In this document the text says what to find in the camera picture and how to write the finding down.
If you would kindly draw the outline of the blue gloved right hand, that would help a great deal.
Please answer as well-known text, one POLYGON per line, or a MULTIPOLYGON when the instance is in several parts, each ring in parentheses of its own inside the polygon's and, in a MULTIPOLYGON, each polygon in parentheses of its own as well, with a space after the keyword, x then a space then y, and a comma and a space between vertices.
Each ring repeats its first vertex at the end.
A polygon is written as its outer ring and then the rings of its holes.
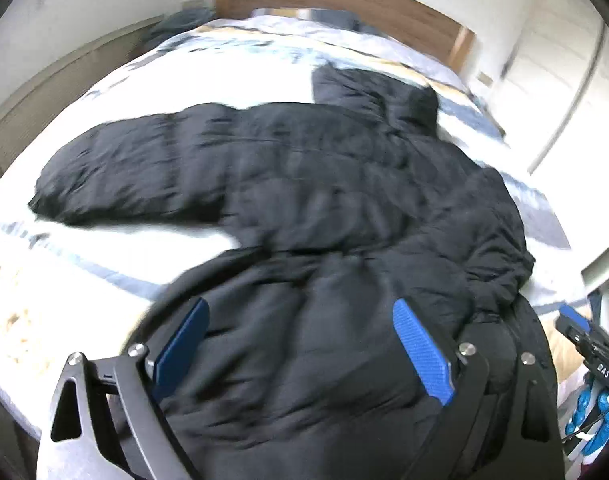
POLYGON ((586 374, 573 408, 564 426, 563 447, 570 460, 580 457, 588 465, 609 440, 609 389, 586 374))

